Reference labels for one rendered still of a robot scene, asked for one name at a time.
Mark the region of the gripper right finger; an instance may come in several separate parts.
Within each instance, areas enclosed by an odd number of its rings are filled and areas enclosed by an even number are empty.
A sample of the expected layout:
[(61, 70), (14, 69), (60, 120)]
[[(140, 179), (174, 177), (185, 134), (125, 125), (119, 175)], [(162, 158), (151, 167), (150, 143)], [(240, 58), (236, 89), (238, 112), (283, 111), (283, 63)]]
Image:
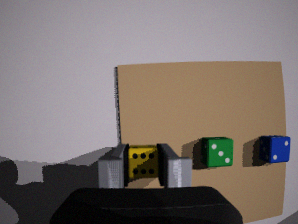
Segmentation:
[(179, 157), (167, 143), (157, 143), (156, 146), (160, 186), (164, 188), (191, 187), (192, 160), (189, 157)]

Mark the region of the tan flat mat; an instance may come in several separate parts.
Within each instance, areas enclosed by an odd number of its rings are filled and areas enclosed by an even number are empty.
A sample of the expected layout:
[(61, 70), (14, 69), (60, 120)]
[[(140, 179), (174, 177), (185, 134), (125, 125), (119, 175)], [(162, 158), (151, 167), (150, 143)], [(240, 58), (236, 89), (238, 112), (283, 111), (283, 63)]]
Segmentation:
[[(218, 190), (243, 224), (282, 215), (286, 162), (259, 159), (261, 136), (286, 136), (281, 62), (117, 65), (121, 141), (168, 143), (192, 159), (191, 186)], [(203, 137), (234, 140), (233, 165), (201, 162)]]

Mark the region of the green die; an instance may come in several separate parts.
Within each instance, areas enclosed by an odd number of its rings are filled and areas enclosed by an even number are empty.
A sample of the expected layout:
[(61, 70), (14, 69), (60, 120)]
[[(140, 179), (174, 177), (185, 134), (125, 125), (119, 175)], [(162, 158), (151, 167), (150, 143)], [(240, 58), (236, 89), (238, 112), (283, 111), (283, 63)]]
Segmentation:
[(227, 137), (203, 137), (201, 162), (210, 167), (233, 165), (233, 140)]

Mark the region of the yellow die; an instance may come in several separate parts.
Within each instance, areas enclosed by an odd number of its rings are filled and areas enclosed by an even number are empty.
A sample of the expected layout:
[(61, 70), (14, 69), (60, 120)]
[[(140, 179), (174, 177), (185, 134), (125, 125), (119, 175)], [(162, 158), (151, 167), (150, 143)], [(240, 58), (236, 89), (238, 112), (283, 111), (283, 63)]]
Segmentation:
[(130, 145), (128, 149), (129, 178), (158, 177), (156, 145)]

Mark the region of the blue die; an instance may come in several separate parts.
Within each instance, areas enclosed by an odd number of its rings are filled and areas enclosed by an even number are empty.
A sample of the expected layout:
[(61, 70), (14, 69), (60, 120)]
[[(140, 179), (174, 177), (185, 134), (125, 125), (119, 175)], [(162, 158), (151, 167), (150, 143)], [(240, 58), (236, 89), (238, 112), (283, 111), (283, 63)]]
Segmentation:
[(290, 137), (271, 135), (260, 137), (259, 159), (267, 163), (288, 162)]

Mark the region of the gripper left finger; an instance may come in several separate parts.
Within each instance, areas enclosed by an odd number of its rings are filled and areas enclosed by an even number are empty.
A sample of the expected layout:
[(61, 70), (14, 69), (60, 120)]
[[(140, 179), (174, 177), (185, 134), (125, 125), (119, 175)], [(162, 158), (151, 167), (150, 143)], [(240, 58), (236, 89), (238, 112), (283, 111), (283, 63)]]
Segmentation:
[(118, 144), (109, 158), (100, 157), (97, 161), (98, 188), (128, 187), (129, 144)]

